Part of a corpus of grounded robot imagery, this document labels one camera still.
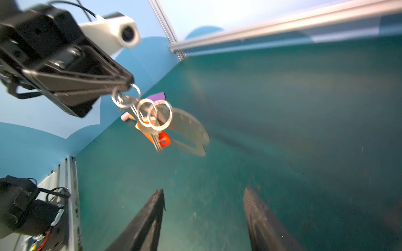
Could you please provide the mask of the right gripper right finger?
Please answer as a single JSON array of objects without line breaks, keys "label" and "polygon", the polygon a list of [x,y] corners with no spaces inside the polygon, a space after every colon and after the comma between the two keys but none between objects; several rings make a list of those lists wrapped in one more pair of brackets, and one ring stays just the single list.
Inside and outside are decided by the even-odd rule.
[{"label": "right gripper right finger", "polygon": [[253,251],[303,251],[304,248],[251,188],[245,189],[244,210]]}]

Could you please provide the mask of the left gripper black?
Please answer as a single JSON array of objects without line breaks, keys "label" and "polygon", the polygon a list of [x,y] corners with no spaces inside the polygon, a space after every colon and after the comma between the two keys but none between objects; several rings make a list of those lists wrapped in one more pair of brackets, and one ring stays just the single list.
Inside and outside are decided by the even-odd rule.
[{"label": "left gripper black", "polygon": [[100,96],[128,90],[134,76],[92,43],[68,11],[4,3],[1,80],[18,99],[45,96],[83,118]]}]

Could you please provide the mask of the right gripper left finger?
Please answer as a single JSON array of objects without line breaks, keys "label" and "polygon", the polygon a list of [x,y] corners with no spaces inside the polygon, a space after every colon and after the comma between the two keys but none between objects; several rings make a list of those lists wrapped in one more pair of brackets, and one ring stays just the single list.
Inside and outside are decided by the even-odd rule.
[{"label": "right gripper left finger", "polygon": [[159,245],[164,209],[164,191],[158,189],[107,250],[156,251]]}]

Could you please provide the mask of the key with red tag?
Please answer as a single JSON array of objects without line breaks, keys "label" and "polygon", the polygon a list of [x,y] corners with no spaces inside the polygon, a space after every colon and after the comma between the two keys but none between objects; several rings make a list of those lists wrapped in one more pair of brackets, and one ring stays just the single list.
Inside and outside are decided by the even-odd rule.
[{"label": "key with red tag", "polygon": [[163,148],[171,143],[170,137],[164,131],[167,128],[165,124],[166,121],[156,116],[137,118],[136,128],[148,138],[158,153],[161,153]]}]

